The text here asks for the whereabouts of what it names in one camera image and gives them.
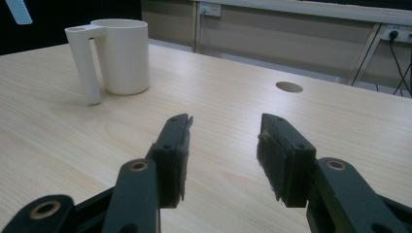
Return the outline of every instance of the black cable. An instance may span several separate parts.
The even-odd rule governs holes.
[[[381,29],[381,26],[382,26],[382,23],[379,24],[379,27],[378,27],[378,30],[377,30],[377,31],[379,31],[379,30]],[[366,54],[369,53],[370,49],[372,48],[372,44],[373,44],[373,42],[375,41],[375,39],[376,39],[377,36],[378,36],[378,33],[376,33],[375,36],[373,37],[372,43],[370,43],[369,48],[367,48]],[[354,86],[355,81],[358,79],[358,74],[360,73],[361,67],[362,67],[363,63],[365,62],[365,60],[366,60],[366,56],[363,58],[363,61],[362,61],[361,64],[360,64],[360,68],[358,69],[357,73],[355,74],[355,77],[354,77],[354,80],[352,81],[351,86]]]
[[[411,67],[412,67],[412,49],[411,49],[411,63],[409,64],[409,68],[411,68]],[[409,72],[409,85],[412,89],[412,70]]]
[[[406,74],[408,73],[408,71],[409,71],[410,68],[411,68],[411,65],[408,66],[408,69],[406,70],[405,75],[403,75],[403,79],[406,78]],[[400,86],[401,86],[403,83],[404,83],[403,81],[400,81],[400,82],[399,82],[399,84],[397,85],[397,87],[396,87],[396,89],[395,89],[394,94],[397,93],[397,91],[400,89]]]
[[[397,31],[392,31],[392,32],[389,34],[389,38],[390,38],[389,45],[390,45],[390,48],[391,48],[392,56],[394,57],[394,60],[395,60],[395,63],[396,63],[396,67],[397,67],[397,71],[399,72],[400,77],[402,78],[402,80],[401,80],[400,84],[397,86],[394,94],[396,94],[397,90],[398,90],[398,89],[400,88],[400,86],[404,83],[406,89],[407,89],[408,92],[409,92],[409,95],[412,96],[411,89],[409,88],[409,85],[408,85],[408,84],[406,83],[406,81],[405,81],[406,74],[408,73],[408,71],[409,71],[409,69],[410,69],[410,67],[411,67],[411,64],[409,64],[408,68],[406,69],[405,74],[403,75],[403,74],[402,74],[402,71],[400,70],[399,62],[397,61],[397,58],[396,58],[396,55],[395,55],[395,52],[394,52],[393,43],[394,43],[395,38],[397,37],[397,34],[398,34]]]
[[[209,34],[207,32],[207,27],[206,27],[206,10],[203,10],[200,13],[200,31],[201,30],[203,30],[203,33],[200,33],[200,36],[199,36],[199,52],[200,53],[202,53],[202,50],[201,50],[202,47],[200,46],[201,45],[201,40],[202,40],[202,35],[204,37],[204,43],[205,43],[203,52],[206,51],[205,48],[210,46],[210,38],[209,38]]]

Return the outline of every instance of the light wood tabletop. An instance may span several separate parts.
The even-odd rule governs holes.
[[[412,207],[411,99],[158,46],[150,71],[145,92],[101,87],[102,103],[89,106],[67,45],[0,56],[0,228],[39,197],[78,204],[113,186],[120,166],[145,157],[183,113],[194,119],[186,196],[161,210],[162,232],[309,232],[306,210],[276,202],[258,164],[262,113]]]

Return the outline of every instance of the white mug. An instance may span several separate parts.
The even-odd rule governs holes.
[[[149,87],[148,24],[132,19],[99,19],[65,29],[89,104],[101,101],[90,48],[94,38],[106,90],[129,95]]]

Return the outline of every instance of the table surface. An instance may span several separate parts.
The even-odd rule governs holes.
[[[186,196],[161,210],[163,232],[309,232],[305,209],[276,202],[258,165],[262,113],[287,119],[318,158],[350,162],[377,193],[412,206],[411,99],[158,46],[150,66],[147,91],[102,90],[89,106],[67,45],[0,56],[0,228],[41,196],[77,204],[113,186],[120,166],[144,157],[182,113],[194,117]]]

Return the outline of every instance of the bolt hole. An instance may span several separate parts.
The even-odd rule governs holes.
[[[337,171],[344,171],[346,169],[345,164],[339,162],[339,161],[328,161],[326,163],[327,167],[337,170]]]
[[[392,230],[388,229],[388,227],[376,223],[372,225],[372,230],[376,233],[392,233]]]
[[[131,165],[130,170],[135,172],[140,172],[145,170],[148,167],[148,164],[145,162],[137,162]]]
[[[61,204],[58,201],[51,200],[38,205],[30,212],[30,218],[39,220],[48,216],[52,216],[60,209]]]

